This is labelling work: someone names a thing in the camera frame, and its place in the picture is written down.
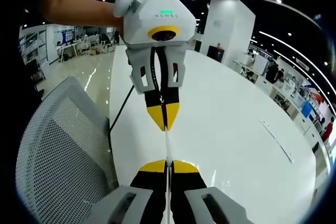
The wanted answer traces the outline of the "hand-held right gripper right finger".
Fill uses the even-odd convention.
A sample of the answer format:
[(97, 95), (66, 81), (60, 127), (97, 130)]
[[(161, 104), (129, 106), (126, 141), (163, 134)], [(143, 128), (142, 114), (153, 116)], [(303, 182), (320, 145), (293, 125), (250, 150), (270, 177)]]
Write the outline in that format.
[(175, 223), (251, 223), (246, 209), (216, 187), (207, 187), (199, 170), (172, 162), (171, 211)]

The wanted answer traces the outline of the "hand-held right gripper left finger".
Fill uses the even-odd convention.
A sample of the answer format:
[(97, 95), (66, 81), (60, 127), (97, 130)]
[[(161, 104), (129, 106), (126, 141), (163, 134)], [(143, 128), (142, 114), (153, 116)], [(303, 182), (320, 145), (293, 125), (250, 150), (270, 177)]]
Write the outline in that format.
[(86, 223), (160, 223), (165, 210), (167, 162), (143, 165), (131, 185), (121, 185), (91, 208)]

